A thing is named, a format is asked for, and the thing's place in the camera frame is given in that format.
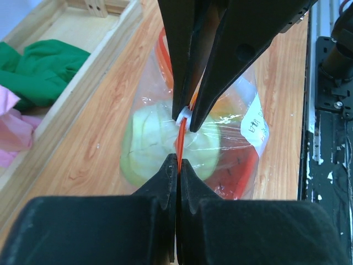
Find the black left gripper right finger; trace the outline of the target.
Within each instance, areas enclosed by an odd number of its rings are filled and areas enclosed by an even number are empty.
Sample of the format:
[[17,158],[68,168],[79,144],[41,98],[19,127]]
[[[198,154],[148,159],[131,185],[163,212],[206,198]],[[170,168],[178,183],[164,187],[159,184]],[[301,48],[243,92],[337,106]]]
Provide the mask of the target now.
[[180,264],[348,264],[329,216],[316,203],[225,200],[189,161],[179,174]]

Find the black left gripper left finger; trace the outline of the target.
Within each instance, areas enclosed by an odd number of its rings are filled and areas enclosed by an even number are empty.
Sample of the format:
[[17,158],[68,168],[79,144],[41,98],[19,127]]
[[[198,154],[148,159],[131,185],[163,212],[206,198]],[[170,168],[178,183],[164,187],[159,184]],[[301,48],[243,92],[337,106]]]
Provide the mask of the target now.
[[2,264],[170,264],[175,259],[177,157],[130,195],[45,196],[26,203]]

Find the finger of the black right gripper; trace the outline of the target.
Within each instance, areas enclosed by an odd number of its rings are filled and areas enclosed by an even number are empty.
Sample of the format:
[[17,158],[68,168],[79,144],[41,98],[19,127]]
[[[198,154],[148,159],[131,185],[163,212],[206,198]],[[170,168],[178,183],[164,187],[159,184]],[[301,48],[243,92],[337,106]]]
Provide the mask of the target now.
[[173,74],[172,118],[189,105],[205,69],[212,31],[205,29],[212,16],[211,1],[158,1],[167,37]]
[[192,111],[197,132],[217,99],[270,46],[314,5],[314,1],[230,1],[217,28]]

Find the clear zip top bag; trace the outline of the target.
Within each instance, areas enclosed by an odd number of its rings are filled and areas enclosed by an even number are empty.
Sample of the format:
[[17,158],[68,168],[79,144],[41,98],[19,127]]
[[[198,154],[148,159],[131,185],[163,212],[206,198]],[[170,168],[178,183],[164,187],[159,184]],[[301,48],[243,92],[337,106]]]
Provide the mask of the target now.
[[[176,152],[180,127],[172,119],[172,95],[172,67],[161,31],[138,84],[121,143],[120,172],[131,189],[145,184]],[[200,130],[186,131],[183,158],[220,197],[251,199],[268,138],[250,67],[217,100]]]

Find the green cabbage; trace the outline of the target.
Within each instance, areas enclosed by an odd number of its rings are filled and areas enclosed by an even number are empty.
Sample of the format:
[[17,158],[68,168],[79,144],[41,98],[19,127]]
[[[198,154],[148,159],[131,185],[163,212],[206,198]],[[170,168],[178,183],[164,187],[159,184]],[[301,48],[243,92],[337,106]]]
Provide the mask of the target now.
[[[126,180],[140,187],[155,175],[165,158],[175,153],[179,128],[171,118],[171,100],[136,110],[130,117],[121,147],[120,168]],[[183,158],[203,181],[216,169],[221,136],[216,122],[207,117],[198,132],[186,132]]]

